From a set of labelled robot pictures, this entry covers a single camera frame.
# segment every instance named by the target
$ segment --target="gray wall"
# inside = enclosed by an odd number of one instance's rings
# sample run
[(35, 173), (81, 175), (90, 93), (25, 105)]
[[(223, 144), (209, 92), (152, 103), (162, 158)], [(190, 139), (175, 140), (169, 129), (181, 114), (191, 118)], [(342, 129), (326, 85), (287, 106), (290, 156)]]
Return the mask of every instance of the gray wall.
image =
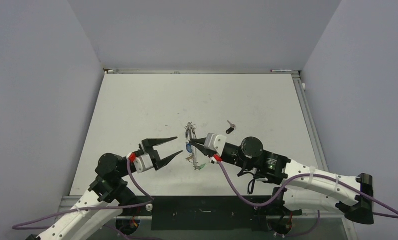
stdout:
[(301, 70), (340, 0), (68, 0), (106, 68)]
[(102, 77), (66, 0), (0, 0), (0, 240), (26, 239), (10, 227), (57, 211)]
[[(330, 171), (371, 174), (376, 198), (398, 210), (398, 0), (343, 0), (302, 78)], [(398, 239), (397, 219), (355, 227)]]

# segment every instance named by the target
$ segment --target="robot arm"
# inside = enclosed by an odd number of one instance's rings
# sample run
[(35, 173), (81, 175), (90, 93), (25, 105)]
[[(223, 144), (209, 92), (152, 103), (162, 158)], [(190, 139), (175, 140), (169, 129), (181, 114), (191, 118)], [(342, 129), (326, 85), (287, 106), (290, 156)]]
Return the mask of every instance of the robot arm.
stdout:
[[(96, 179), (72, 207), (72, 210), (77, 211), (65, 214), (39, 236), (30, 236), (27, 240), (85, 240), (90, 237), (110, 219), (120, 215), (123, 206), (137, 203), (135, 194), (127, 188), (127, 182), (122, 180), (128, 175), (128, 168), (132, 173), (142, 173), (153, 168), (157, 171), (163, 168), (182, 151), (161, 159), (153, 147), (174, 139), (177, 137), (145, 139), (139, 145), (139, 150), (130, 153), (127, 157), (111, 153), (102, 155), (95, 170)], [(105, 208), (109, 204), (120, 207), (111, 210), (98, 209)]]
[[(210, 158), (211, 163), (223, 161), (241, 168), (238, 177), (250, 173), (264, 183), (281, 185), (298, 175), (309, 174), (292, 180), (289, 185), (306, 190), (288, 189), (283, 195), (284, 207), (290, 211), (307, 209), (343, 213), (345, 218), (361, 224), (373, 224), (372, 207), (369, 200), (339, 185), (350, 187), (373, 196), (372, 177), (368, 174), (340, 176), (330, 172), (302, 165), (285, 156), (263, 149), (255, 137), (245, 138), (240, 146), (226, 143), (226, 137), (209, 133), (206, 138), (192, 139), (190, 144)], [(313, 177), (326, 176), (336, 179)]]

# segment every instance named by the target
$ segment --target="blue object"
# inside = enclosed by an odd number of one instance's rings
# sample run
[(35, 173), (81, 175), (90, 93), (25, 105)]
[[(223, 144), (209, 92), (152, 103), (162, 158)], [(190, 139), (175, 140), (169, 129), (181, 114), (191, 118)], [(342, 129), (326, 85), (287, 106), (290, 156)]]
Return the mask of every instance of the blue object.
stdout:
[(189, 143), (186, 144), (186, 150), (187, 150), (187, 152), (192, 153), (191, 145)]

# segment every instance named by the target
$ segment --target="metal key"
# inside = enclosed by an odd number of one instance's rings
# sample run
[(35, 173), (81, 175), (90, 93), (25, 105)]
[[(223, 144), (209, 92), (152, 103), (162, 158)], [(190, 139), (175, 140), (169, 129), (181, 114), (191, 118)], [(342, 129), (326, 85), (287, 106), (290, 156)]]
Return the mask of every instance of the metal key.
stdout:
[(230, 124), (230, 128), (227, 129), (227, 130), (225, 131), (225, 133), (226, 133), (226, 134), (230, 134), (232, 131), (234, 131), (234, 129), (236, 129), (236, 126), (235, 126), (234, 124), (230, 123), (230, 121), (227, 121), (227, 122)]

